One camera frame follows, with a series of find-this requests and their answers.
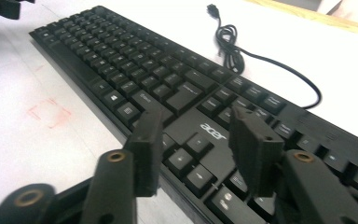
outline spacebar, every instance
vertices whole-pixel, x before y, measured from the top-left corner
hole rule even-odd
[[[74,74],[88,87],[93,83],[95,79],[100,76],[94,72],[88,65],[80,60],[71,50],[69,50],[63,43],[57,43],[50,47],[68,68],[74,72]]]

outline black cable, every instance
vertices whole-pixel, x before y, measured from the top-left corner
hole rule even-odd
[[[217,26],[217,30],[215,32],[215,37],[217,44],[220,47],[219,50],[219,56],[221,51],[224,52],[224,62],[223,66],[228,68],[229,70],[233,71],[234,73],[240,75],[243,70],[245,70],[245,61],[243,60],[243,57],[241,53],[244,53],[248,56],[251,56],[253,58],[256,58],[258,60],[262,60],[268,63],[275,64],[286,71],[289,71],[299,77],[301,80],[303,80],[305,83],[307,83],[317,94],[318,99],[315,103],[307,106],[303,106],[304,109],[310,109],[318,105],[322,101],[322,93],[318,89],[318,87],[313,84],[308,78],[306,78],[301,73],[297,72],[294,68],[287,66],[284,63],[277,62],[275,60],[272,60],[270,58],[266,58],[260,55],[253,54],[251,52],[246,51],[245,49],[242,49],[240,47],[235,46],[235,42],[237,41],[237,28],[235,28],[234,25],[225,25],[222,26],[219,9],[215,5],[208,5],[207,6],[208,13],[215,19],[218,19],[219,24]]]

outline keyboard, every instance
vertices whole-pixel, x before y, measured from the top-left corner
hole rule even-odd
[[[94,7],[30,35],[126,137],[144,111],[163,111],[160,185],[194,222],[266,223],[275,212],[274,197],[252,198],[236,169],[232,106],[264,120],[285,149],[321,158],[358,195],[358,137],[116,12]]]

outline white surface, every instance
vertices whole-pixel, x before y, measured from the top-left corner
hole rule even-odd
[[[206,13],[211,3],[223,24],[237,26],[239,46],[293,66],[321,89],[324,100],[312,113],[358,136],[358,34],[239,0],[24,2],[19,21],[0,17],[0,202],[30,183],[49,183],[58,192],[72,187],[123,139],[108,131],[114,127],[87,107],[87,98],[35,48],[28,32],[102,5],[221,62],[213,41],[217,21]],[[315,100],[293,75],[245,61],[244,76],[257,84],[298,105]],[[161,190],[138,202],[140,223],[189,222]]]

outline red mark on table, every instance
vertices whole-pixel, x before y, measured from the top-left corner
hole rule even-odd
[[[50,129],[63,125],[72,115],[70,111],[51,98],[29,108],[27,114]]]

